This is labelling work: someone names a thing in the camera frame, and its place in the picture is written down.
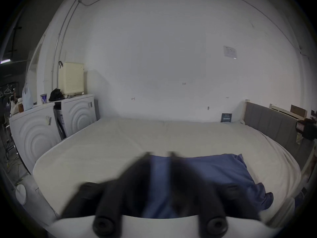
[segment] floor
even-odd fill
[[[3,131],[0,131],[0,134],[6,145],[6,135]],[[24,209],[40,226],[46,228],[57,218],[57,213],[47,203],[35,180],[23,166],[15,148],[9,151],[8,159],[5,155],[4,146],[0,142],[0,174],[12,195],[12,199],[16,201],[14,186],[23,184],[27,193],[26,203],[23,205]]]

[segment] mattress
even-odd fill
[[[242,154],[255,183],[274,200],[260,212],[270,220],[299,185],[300,168],[274,140],[247,125],[220,122],[101,119],[54,146],[36,162],[33,176],[40,191],[61,213],[83,182],[116,178],[144,152],[182,157]]]

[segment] white washing machine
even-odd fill
[[[53,108],[54,103],[35,105],[10,117],[14,143],[30,174],[39,157],[61,142]]]
[[[57,119],[69,137],[96,121],[93,95],[80,95],[55,101]]]

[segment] upholstered headboard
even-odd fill
[[[251,102],[246,102],[245,105],[245,124],[282,145],[302,170],[312,152],[314,141],[303,138],[300,144],[296,143],[297,119]]]

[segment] cup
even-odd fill
[[[41,94],[41,101],[42,101],[42,104],[45,104],[47,102],[47,94]]]

